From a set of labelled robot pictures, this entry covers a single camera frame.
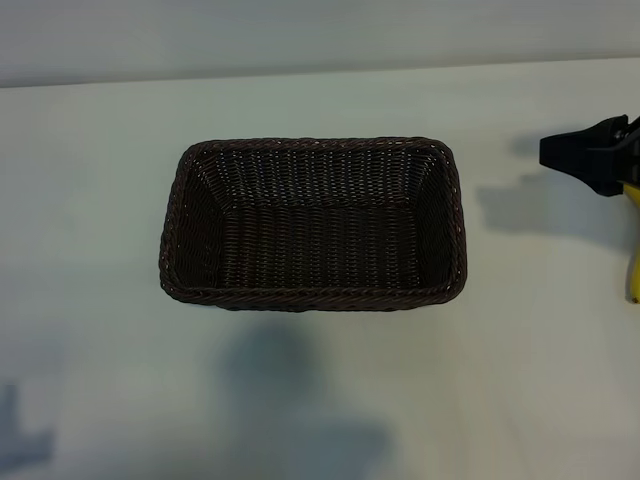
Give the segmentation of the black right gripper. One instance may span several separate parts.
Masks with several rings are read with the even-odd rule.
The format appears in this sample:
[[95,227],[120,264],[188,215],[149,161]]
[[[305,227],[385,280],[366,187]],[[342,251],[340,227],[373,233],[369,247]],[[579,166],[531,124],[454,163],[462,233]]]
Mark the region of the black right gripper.
[[627,115],[611,117],[584,130],[545,137],[539,143],[539,163],[569,175],[595,193],[612,197],[623,193],[613,173],[614,154],[608,149],[625,138],[624,181],[639,186],[639,122]]

